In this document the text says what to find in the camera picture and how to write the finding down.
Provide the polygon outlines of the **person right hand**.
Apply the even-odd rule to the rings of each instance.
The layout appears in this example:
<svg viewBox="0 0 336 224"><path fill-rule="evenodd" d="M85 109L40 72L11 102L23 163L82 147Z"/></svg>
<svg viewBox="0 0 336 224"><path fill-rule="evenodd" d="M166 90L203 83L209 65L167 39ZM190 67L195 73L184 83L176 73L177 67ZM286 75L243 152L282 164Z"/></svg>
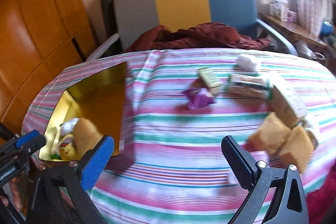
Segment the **person right hand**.
<svg viewBox="0 0 336 224"><path fill-rule="evenodd" d="M11 192L11 197L13 199L13 206L16 208L18 212L21 212L23 208L19 189L17 186L20 179L21 176L17 176L16 178L13 178L11 181L7 183Z"/></svg>

